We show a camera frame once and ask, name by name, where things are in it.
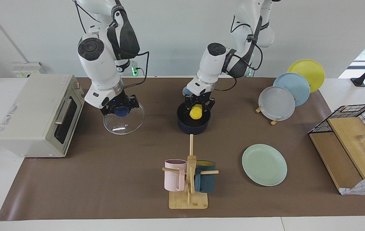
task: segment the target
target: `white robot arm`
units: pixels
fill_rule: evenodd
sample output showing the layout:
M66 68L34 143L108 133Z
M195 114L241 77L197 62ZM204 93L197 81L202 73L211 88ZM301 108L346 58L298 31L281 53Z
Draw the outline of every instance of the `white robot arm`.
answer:
M108 28L90 28L78 44L78 57L91 79L92 85L85 96L92 106L104 115L115 113L118 107L129 110L139 107L135 95L127 96L121 76L129 59L140 51L137 37L119 0L77 0L91 13L109 15L112 23Z
M256 44L268 47L274 41L274 33L268 27L269 12L272 2L279 1L281 0L244 0L239 4L230 31L237 50L219 43L207 46L197 76L187 84L187 89L192 93L185 99L188 110L196 104L201 104L203 111L212 108L215 100L210 98L210 94L220 73L225 72L235 79L249 73L249 62ZM260 35L261 30L267 30L267 33Z

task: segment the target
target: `oven knob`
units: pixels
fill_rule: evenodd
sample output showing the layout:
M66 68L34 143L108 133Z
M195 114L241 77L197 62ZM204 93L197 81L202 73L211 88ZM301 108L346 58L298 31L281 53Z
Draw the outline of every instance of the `oven knob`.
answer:
M80 89L80 83L75 82L74 83L74 89L76 89L76 90Z

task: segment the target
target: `white toaster oven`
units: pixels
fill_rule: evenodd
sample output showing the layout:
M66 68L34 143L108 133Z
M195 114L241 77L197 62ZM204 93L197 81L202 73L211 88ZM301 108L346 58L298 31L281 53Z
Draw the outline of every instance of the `white toaster oven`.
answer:
M73 75L31 75L0 124L0 147L21 157L64 157L83 95Z

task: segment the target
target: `brown table mat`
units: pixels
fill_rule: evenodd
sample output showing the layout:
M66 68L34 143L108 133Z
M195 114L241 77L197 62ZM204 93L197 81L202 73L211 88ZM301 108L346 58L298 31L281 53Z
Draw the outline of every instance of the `brown table mat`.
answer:
M177 126L182 88L191 79L151 78L126 90L146 111L143 125L118 136L100 111L85 104L68 154L62 159L26 158L0 211L2 220L228 218L365 215L365 196L341 196L308 131L330 114L319 91L278 122L255 113L260 92L274 79L238 79L228 92L214 91L207 130L195 136L194 155L216 162L215 192L205 210L171 210L163 188L164 160L186 159L189 135ZM89 79L81 79L84 90ZM125 79L125 83L140 79ZM218 88L231 86L221 79ZM241 157L249 146L275 147L288 165L285 180L264 187L250 180Z

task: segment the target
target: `white table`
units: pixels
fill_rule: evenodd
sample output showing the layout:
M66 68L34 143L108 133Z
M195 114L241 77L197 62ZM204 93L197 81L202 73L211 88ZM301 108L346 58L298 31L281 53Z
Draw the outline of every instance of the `white table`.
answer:
M27 79L0 79L0 122ZM320 89L331 111L341 105L365 104L365 88L356 88L349 79L326 79ZM0 209L23 159L0 148ZM190 218L190 219L109 219L0 222L0 230L365 230L363 217L312 218Z

